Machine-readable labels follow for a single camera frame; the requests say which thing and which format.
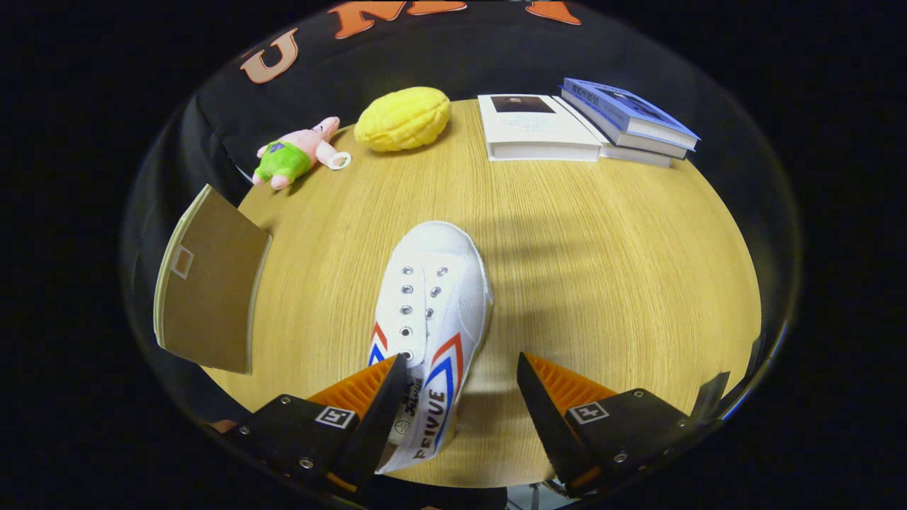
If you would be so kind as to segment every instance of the blue book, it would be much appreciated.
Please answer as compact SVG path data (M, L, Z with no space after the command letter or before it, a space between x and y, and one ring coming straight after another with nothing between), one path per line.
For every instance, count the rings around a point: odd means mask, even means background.
M649 138L648 136L639 136L630 134L618 129L617 123L612 121L599 106L592 104L590 100L579 97L575 93L569 92L561 87L561 97L573 105L583 115L589 118L595 125L599 126L602 132L608 136L609 141L616 147L626 147L630 149L639 149L641 151L656 152L672 158L684 160L687 158L687 152L692 149L686 149L674 143L663 142L658 138Z
M687 126L632 92L575 78L564 78L563 88L594 106L621 132L690 150L699 141Z

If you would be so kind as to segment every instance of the patrick star plush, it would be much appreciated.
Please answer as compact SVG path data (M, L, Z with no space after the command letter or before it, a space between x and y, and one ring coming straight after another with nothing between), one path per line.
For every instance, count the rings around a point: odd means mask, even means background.
M270 181L272 188L282 190L308 172L315 159L331 170L346 168L352 156L349 152L337 152L327 142L339 126L339 118L327 117L312 129L285 134L258 149L261 163L255 169L252 183L258 186Z

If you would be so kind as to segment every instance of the white sneaker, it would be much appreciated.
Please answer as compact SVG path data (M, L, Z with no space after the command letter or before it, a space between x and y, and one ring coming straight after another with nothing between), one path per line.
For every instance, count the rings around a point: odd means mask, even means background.
M396 448L376 473L441 451L492 304L482 258L466 232L428 221L397 244L378 295L368 366L402 355L408 393L387 439Z

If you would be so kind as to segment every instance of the yellow sponge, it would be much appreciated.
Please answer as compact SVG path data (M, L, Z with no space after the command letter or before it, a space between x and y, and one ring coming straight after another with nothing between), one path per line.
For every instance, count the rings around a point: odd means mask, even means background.
M375 151L414 149L434 142L451 118L451 102L438 89L411 87L372 101L359 117L356 140Z

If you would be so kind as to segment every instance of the round wooden table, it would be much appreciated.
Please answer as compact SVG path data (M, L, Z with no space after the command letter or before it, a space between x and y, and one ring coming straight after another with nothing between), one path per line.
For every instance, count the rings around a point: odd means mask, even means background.
M239 210L273 235L255 302L252 373L206 368L250 411L308 397L366 366L375 302L398 241L450 221L482 253L495 295L456 436L390 476L494 487L554 478L516 382L520 351L614 391L645 387L689 413L700 386L743 376L760 333L756 272L724 203L690 162L489 162L475 100L439 139L353 155Z

